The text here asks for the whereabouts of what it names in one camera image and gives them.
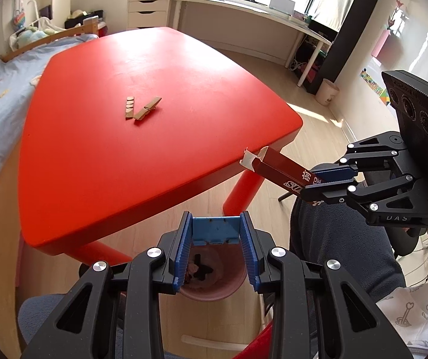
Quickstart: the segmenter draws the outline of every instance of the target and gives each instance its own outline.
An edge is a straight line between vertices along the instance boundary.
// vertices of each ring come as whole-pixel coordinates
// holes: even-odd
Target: clothespin
[[[142,120],[144,116],[148,115],[151,110],[154,110],[157,104],[159,104],[162,97],[154,97],[149,104],[144,106],[139,112],[134,115],[134,118],[138,121]]]
[[[127,97],[126,100],[126,120],[134,115],[134,97]]]

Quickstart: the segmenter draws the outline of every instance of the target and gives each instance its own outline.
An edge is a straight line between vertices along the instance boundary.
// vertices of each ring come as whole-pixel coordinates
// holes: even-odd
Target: person
[[[290,251],[308,262],[339,261],[377,303],[414,359],[428,355],[428,282],[406,287],[383,227],[367,225],[360,213],[345,204],[312,206],[298,198],[291,214]],[[318,345],[311,295],[308,306],[311,356],[315,357]]]

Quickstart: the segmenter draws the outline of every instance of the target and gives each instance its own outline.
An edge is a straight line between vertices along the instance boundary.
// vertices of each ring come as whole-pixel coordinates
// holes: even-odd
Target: camera lens
[[[428,114],[421,111],[421,124],[426,133],[428,133]]]
[[[414,104],[412,104],[412,101],[410,101],[410,99],[406,95],[403,95],[402,103],[404,104],[405,112],[407,112],[407,114],[412,120],[415,120],[415,108]]]
[[[397,93],[395,93],[395,90],[390,89],[389,93],[390,93],[390,100],[392,100],[392,102],[394,102],[395,104],[398,104],[398,97],[397,97]]]

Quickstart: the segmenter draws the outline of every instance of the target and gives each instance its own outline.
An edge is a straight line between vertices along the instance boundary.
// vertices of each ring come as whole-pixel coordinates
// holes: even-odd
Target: red tabletop
[[[125,120],[153,97],[141,122]],[[244,149],[291,142],[302,119],[216,50],[170,28],[55,55],[22,136],[24,239],[55,255],[162,212],[242,171]]]

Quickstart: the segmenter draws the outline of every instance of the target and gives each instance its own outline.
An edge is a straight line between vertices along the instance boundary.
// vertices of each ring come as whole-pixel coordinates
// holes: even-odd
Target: wooden headboard
[[[12,51],[2,56],[1,60],[3,62],[8,62],[11,59],[17,57],[18,55],[21,55],[23,52],[32,50],[33,48],[38,47],[42,44],[54,42],[57,39],[65,38],[67,36],[75,36],[75,35],[82,35],[82,34],[98,35],[98,28],[97,28],[98,20],[99,18],[97,16],[85,19],[83,22],[83,25],[81,25],[80,27],[69,28],[68,30],[58,32],[58,33],[55,33],[54,35],[50,35],[45,38],[36,40],[35,42],[32,42],[24,47],[21,47],[18,50]]]

